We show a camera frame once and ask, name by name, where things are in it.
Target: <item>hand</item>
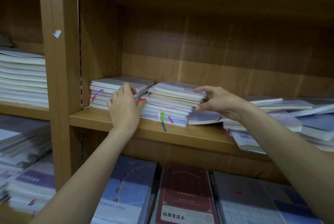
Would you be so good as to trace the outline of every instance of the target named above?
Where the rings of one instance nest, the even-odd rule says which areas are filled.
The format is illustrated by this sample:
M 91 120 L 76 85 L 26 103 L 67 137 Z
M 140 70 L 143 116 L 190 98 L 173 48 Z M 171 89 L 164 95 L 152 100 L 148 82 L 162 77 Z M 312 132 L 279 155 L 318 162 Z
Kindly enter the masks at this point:
M 135 102 L 133 95 L 136 93 L 134 87 L 124 83 L 123 87 L 113 93 L 113 98 L 107 101 L 114 128 L 132 135 L 138 127 L 140 113 L 145 103 L 144 101 Z
M 196 106 L 196 111 L 215 111 L 223 116 L 240 121 L 240 117 L 237 115 L 237 108 L 244 103 L 247 103 L 244 99 L 224 90 L 222 87 L 202 86 L 193 89 L 194 92 L 206 92 L 207 102 Z

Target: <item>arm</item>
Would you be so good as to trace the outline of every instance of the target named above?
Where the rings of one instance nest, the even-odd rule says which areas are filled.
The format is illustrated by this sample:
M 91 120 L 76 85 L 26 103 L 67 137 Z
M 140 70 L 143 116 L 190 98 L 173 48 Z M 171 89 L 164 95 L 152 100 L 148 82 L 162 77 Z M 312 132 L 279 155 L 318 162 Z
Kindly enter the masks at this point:
M 107 105 L 114 128 L 71 179 L 34 217 L 31 224 L 90 223 L 123 147 L 140 120 L 144 102 L 125 83 Z
M 204 86 L 211 110 L 241 123 L 325 223 L 334 220 L 334 160 L 279 124 L 272 116 L 221 87 Z

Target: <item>forearm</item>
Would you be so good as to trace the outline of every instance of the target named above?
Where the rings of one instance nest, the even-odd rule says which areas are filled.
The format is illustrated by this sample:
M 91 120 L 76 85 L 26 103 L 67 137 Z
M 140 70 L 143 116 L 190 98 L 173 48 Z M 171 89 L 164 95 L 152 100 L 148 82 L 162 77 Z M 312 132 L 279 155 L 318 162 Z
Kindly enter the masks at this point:
M 90 223 L 118 156 L 131 135 L 129 131 L 112 129 L 31 223 Z
M 240 123 L 325 223 L 334 219 L 334 160 L 272 116 L 248 102 L 237 108 Z

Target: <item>red notebook cover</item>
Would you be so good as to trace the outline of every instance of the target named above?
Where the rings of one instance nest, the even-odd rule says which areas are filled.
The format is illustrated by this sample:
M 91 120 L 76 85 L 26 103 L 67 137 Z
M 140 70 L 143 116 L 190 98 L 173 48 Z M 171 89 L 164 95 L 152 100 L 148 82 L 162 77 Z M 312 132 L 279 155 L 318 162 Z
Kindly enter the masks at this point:
M 219 224 L 206 170 L 171 163 L 161 179 L 157 224 Z

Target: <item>person's right arm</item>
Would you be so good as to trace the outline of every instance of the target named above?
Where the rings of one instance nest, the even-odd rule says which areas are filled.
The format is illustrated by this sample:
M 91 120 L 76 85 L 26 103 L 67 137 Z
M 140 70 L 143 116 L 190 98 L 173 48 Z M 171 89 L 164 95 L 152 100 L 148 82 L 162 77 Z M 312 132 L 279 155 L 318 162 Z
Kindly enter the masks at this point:
M 324 223 L 334 223 L 334 159 L 279 124 L 254 104 L 221 87 L 203 86 L 211 110 L 238 121 L 253 136 Z

